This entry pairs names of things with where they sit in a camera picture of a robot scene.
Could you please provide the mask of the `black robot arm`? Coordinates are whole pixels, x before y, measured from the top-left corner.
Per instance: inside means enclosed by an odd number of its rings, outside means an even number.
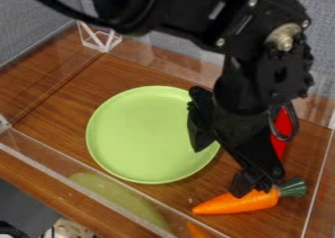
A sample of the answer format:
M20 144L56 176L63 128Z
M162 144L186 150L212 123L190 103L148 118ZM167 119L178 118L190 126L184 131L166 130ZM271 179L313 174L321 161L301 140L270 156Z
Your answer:
M286 171L274 143L293 133L275 125L314 84L305 35L311 18L299 0L36 0L64 16L123 35L151 31L224 55L211 90L192 87L188 136L195 150L220 143L239 163L231 192L267 192Z

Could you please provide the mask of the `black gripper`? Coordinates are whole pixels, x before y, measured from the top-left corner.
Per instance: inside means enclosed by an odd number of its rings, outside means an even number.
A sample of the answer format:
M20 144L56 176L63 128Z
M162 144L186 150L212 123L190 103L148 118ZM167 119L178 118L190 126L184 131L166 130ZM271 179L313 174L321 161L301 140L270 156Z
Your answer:
M314 85L309 53L265 54L255 63L226 58L212 90L188 90L187 131L194 151L220 144L241 165L230 192L236 198L253 190L270 192L286 171L271 140L270 118L286 108L299 128L293 101L307 96Z

